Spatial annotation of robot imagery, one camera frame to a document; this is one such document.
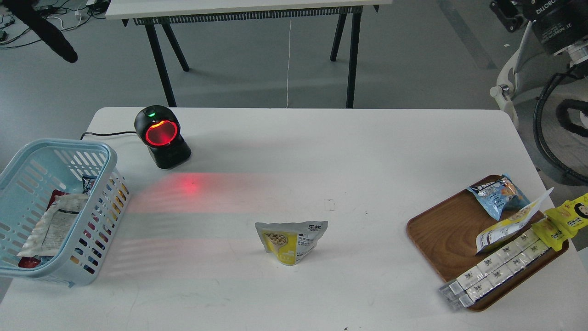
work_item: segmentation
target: wooden tray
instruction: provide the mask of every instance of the wooden tray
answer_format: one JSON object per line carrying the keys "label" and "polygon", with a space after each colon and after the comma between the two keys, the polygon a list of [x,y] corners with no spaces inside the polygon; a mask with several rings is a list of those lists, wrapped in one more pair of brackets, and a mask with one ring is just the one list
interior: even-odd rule
{"label": "wooden tray", "polygon": [[[498,178],[500,178],[499,175],[490,175],[475,185],[488,183]],[[509,217],[514,212],[503,212],[501,219]],[[521,229],[520,233],[528,230],[532,223],[542,218],[543,214],[537,212],[529,224]],[[448,282],[491,254],[476,255],[476,236],[492,224],[496,224],[496,220],[488,215],[471,192],[463,190],[412,218],[406,225],[406,233],[441,279]],[[569,243],[565,241],[560,251],[549,249],[468,309],[474,312],[487,309],[506,293],[563,254],[568,248]]]}

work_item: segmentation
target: table leg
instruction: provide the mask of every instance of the table leg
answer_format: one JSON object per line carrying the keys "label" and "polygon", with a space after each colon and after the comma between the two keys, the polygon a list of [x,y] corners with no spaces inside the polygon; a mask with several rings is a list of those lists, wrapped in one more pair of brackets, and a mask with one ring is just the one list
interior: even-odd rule
{"label": "table leg", "polygon": [[157,65],[157,71],[159,72],[159,79],[161,79],[161,85],[163,85],[163,91],[165,98],[168,100],[168,106],[177,107],[176,99],[173,96],[172,84],[169,82],[168,70],[165,68],[165,62],[163,61],[163,55],[161,54],[161,47],[157,39],[157,32],[155,31],[154,25],[145,25],[147,31],[147,37],[151,44],[151,51],[153,52],[153,58]]}
{"label": "table leg", "polygon": [[341,43],[341,35],[343,35],[343,28],[345,27],[345,19],[347,14],[339,14],[337,21],[337,30],[335,31],[335,40],[333,40],[333,48],[331,48],[331,62],[337,60],[337,53],[339,52],[339,44]]}
{"label": "table leg", "polygon": [[355,72],[358,67],[359,26],[362,13],[353,14],[351,22],[351,48],[349,51],[349,77],[347,80],[347,104],[346,108],[353,108],[355,96]]}
{"label": "table leg", "polygon": [[178,61],[180,61],[180,65],[182,66],[182,70],[188,72],[190,68],[188,67],[188,63],[186,62],[186,58],[183,56],[182,49],[178,44],[178,40],[176,36],[173,34],[172,27],[169,24],[162,24],[163,30],[165,31],[165,35],[168,36],[169,43],[172,44],[173,52],[178,57]]}

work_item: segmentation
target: white cable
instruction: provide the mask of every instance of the white cable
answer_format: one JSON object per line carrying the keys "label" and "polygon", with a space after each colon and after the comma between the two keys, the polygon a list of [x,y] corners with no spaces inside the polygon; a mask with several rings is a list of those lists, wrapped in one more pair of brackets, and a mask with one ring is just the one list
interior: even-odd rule
{"label": "white cable", "polygon": [[64,28],[64,21],[63,21],[63,19],[60,19],[60,18],[59,18],[59,17],[57,17],[57,16],[47,16],[47,18],[55,18],[55,19],[58,19],[58,20],[61,22],[61,30],[65,30],[65,28]]}
{"label": "white cable", "polygon": [[76,24],[76,26],[75,26],[75,27],[71,27],[71,28],[64,29],[64,31],[71,31],[71,30],[75,30],[75,29],[77,29],[77,28],[79,27],[79,25],[80,25],[81,23],[82,23],[82,15],[80,15],[80,16],[79,16],[79,21],[78,21],[78,23]]}
{"label": "white cable", "polygon": [[292,17],[290,17],[290,31],[288,31],[288,71],[286,72],[286,108],[290,104],[290,98],[288,97],[288,81],[290,80],[290,53],[292,44]]}

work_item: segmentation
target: white table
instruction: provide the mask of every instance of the white table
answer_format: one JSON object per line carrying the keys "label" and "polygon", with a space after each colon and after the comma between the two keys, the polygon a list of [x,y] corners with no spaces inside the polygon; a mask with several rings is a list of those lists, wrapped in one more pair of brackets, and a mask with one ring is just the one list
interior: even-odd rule
{"label": "white table", "polygon": [[190,68],[171,23],[339,15],[330,55],[330,60],[336,61],[347,14],[353,14],[346,100],[346,108],[353,108],[363,6],[373,5],[378,10],[380,4],[391,3],[392,0],[113,0],[106,18],[122,19],[125,26],[132,18],[136,25],[145,26],[166,100],[170,107],[177,107],[154,25],[162,25],[182,69],[187,72]]}
{"label": "white table", "polygon": [[[133,129],[104,108],[89,131]],[[498,110],[173,110],[190,160],[160,170],[134,135],[118,153],[134,196],[98,278],[15,279],[5,330],[586,330],[573,245],[481,313],[453,313],[406,235],[414,216],[488,174],[545,191]],[[551,207],[547,201],[542,210]],[[263,251],[254,223],[328,220],[299,264]]]}

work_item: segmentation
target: plastic basket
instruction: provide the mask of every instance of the plastic basket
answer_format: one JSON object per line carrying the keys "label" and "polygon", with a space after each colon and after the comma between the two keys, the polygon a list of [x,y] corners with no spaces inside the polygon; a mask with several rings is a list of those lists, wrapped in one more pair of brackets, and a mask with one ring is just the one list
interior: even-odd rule
{"label": "plastic basket", "polygon": [[[69,287],[96,279],[131,197],[115,165],[116,152],[93,141],[41,139],[18,151],[0,174],[0,276]],[[81,193],[84,175],[96,181],[58,254],[32,269],[18,267],[16,255],[53,190]]]}

